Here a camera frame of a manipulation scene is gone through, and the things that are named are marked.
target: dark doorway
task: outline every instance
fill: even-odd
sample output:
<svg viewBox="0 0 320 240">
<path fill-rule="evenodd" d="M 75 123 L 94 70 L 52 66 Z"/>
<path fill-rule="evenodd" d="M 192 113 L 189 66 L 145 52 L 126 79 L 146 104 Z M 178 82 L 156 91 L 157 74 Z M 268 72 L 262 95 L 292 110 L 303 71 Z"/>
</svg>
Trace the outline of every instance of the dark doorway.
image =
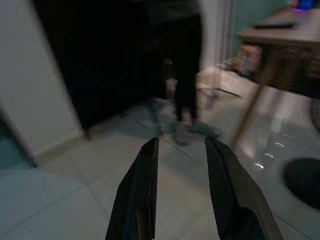
<svg viewBox="0 0 320 240">
<path fill-rule="evenodd" d="M 143 3 L 32 2 L 83 129 L 150 97 L 141 87 L 146 76 L 138 60 L 148 35 Z M 160 68 L 161 60 L 154 59 Z M 164 85 L 152 81 L 156 95 L 163 95 Z"/>
</svg>

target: wooden table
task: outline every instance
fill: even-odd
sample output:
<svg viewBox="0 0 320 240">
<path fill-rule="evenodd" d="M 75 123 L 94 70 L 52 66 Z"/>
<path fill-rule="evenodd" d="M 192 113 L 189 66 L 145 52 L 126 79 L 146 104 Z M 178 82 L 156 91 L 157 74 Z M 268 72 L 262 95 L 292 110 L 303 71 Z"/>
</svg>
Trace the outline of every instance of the wooden table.
<svg viewBox="0 0 320 240">
<path fill-rule="evenodd" d="M 239 33 L 243 42 L 255 45 L 269 45 L 272 50 L 270 57 L 267 60 L 266 67 L 260 75 L 258 88 L 233 137 L 231 143 L 231 148 L 233 150 L 237 147 L 239 140 L 247 129 L 256 103 L 264 87 L 271 84 L 275 79 L 276 73 L 279 71 L 284 49 L 292 47 L 298 51 L 302 51 L 306 48 L 320 48 L 320 9 L 313 9 L 309 12 L 299 13 L 290 8 L 275 14 L 272 18 L 294 18 L 298 20 L 299 24 L 293 28 L 252 28 Z M 288 89 L 297 74 L 302 61 L 302 55 L 297 54 L 284 69 L 283 79 L 280 85 L 281 90 Z M 280 95 L 281 93 L 279 93 L 273 100 L 274 104 L 277 104 L 280 99 Z"/>
</svg>

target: black round object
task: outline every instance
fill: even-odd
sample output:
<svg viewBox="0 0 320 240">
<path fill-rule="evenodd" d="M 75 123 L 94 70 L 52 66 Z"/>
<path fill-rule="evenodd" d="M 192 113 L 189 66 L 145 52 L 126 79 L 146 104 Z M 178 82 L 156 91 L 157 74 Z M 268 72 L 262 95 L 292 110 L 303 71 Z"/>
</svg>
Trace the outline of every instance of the black round object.
<svg viewBox="0 0 320 240">
<path fill-rule="evenodd" d="M 298 158 L 283 172 L 284 182 L 301 201 L 320 209 L 320 159 Z"/>
</svg>

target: baseboard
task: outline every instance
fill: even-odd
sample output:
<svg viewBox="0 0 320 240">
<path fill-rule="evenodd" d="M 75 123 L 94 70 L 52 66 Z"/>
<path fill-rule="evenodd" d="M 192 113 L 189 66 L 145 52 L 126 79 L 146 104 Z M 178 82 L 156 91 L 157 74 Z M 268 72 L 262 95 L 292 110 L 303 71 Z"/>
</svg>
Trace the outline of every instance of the baseboard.
<svg viewBox="0 0 320 240">
<path fill-rule="evenodd" d="M 64 141 L 63 143 L 36 154 L 33 156 L 34 162 L 38 165 L 44 165 L 45 163 L 49 162 L 52 159 L 58 158 L 59 156 L 65 154 L 66 152 L 70 151 L 73 148 L 80 146 L 81 144 L 87 142 L 86 137 L 84 134 L 77 135 L 71 139 Z"/>
</svg>

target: tabletop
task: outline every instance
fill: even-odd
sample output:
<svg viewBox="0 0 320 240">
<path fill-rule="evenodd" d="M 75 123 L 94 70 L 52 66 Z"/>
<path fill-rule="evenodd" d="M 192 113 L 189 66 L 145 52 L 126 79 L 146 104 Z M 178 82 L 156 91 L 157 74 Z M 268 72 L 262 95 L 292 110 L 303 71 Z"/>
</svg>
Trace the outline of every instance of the tabletop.
<svg viewBox="0 0 320 240">
<path fill-rule="evenodd" d="M 250 28 L 240 32 L 239 37 L 251 44 L 320 48 L 320 9 L 308 12 L 288 9 L 271 18 L 293 18 L 297 19 L 298 24 L 292 28 Z"/>
</svg>

